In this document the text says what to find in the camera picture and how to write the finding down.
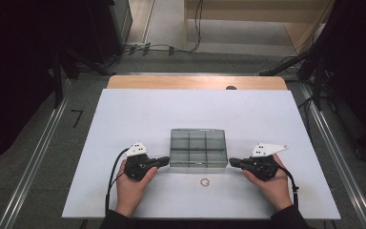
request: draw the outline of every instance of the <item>controller cable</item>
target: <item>controller cable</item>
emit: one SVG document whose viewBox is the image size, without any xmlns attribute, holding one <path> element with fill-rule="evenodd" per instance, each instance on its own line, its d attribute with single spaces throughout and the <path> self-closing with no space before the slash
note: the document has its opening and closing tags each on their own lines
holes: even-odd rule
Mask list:
<svg viewBox="0 0 366 229">
<path fill-rule="evenodd" d="M 298 208 L 298 189 L 299 189 L 299 187 L 297 187 L 295 185 L 293 175 L 291 175 L 290 171 L 288 171 L 286 168 L 280 166 L 279 164 L 276 164 L 276 166 L 278 167 L 278 169 L 284 171 L 284 173 L 287 175 L 287 177 L 290 178 L 292 186 L 293 186 L 292 189 L 293 189 L 294 206 L 296 208 Z"/>
<path fill-rule="evenodd" d="M 122 152 L 120 152 L 120 154 L 118 155 L 117 159 L 114 162 L 114 165 L 112 166 L 112 173 L 110 175 L 110 180 L 109 180 L 109 185 L 108 185 L 108 192 L 106 194 L 106 203 L 105 203 L 105 214 L 107 215 L 108 211 L 109 211 L 109 202 L 110 202 L 110 190 L 112 189 L 112 186 L 114 185 L 115 181 L 118 180 L 122 175 L 124 175 L 124 173 L 122 173 L 121 175 L 117 176 L 115 178 L 115 180 L 112 180 L 112 178 L 114 177 L 114 171 L 115 171 L 115 167 L 117 167 L 117 163 L 118 160 L 120 159 L 120 157 L 122 155 L 124 155 L 124 153 L 126 153 L 130 148 L 127 148 L 125 150 L 123 150 Z"/>
</svg>

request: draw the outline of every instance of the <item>small ring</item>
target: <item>small ring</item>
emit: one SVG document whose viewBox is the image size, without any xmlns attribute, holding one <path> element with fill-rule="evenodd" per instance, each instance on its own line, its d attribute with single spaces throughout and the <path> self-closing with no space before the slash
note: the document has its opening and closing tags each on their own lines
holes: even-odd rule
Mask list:
<svg viewBox="0 0 366 229">
<path fill-rule="evenodd" d="M 210 185 L 210 181 L 207 179 L 207 178 L 202 178 L 200 180 L 200 184 L 203 186 L 203 187 L 207 187 Z"/>
</svg>

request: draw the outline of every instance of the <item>white controller attachment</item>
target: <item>white controller attachment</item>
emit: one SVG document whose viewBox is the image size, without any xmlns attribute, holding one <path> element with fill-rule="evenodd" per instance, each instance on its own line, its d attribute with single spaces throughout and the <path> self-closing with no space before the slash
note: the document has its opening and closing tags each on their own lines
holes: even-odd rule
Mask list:
<svg viewBox="0 0 366 229">
<path fill-rule="evenodd" d="M 144 146 L 141 142 L 136 142 L 132 145 L 132 147 L 126 152 L 127 156 L 137 156 L 144 155 L 148 152 L 147 147 Z"/>
<path fill-rule="evenodd" d="M 257 143 L 252 151 L 252 157 L 264 157 L 270 156 L 280 151 L 287 150 L 287 145 L 272 145 L 272 144 L 265 144 L 265 143 Z"/>
</svg>

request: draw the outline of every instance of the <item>black cloth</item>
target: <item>black cloth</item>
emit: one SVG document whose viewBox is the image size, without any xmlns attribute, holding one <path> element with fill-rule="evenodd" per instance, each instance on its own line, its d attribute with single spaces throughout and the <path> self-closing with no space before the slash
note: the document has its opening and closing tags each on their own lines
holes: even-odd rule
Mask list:
<svg viewBox="0 0 366 229">
<path fill-rule="evenodd" d="M 133 229 L 135 221 L 109 210 L 100 229 Z M 272 215 L 272 228 L 309 229 L 307 222 L 298 209 L 292 205 Z"/>
</svg>

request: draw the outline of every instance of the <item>black stand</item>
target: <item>black stand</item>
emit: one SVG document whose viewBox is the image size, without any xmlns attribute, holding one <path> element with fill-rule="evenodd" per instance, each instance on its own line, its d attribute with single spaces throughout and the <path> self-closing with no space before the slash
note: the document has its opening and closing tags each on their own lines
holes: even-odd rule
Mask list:
<svg viewBox="0 0 366 229">
<path fill-rule="evenodd" d="M 90 60 L 74 52 L 70 49 L 52 49 L 52 69 L 55 83 L 55 102 L 54 109 L 58 108 L 58 105 L 63 99 L 62 92 L 62 77 L 61 77 L 61 67 L 68 76 L 68 78 L 77 79 L 80 72 L 76 68 L 73 60 L 77 60 L 80 63 L 92 68 L 102 75 L 113 75 L 115 73 L 108 73 L 106 70 L 100 68 L 96 64 L 92 63 Z"/>
</svg>

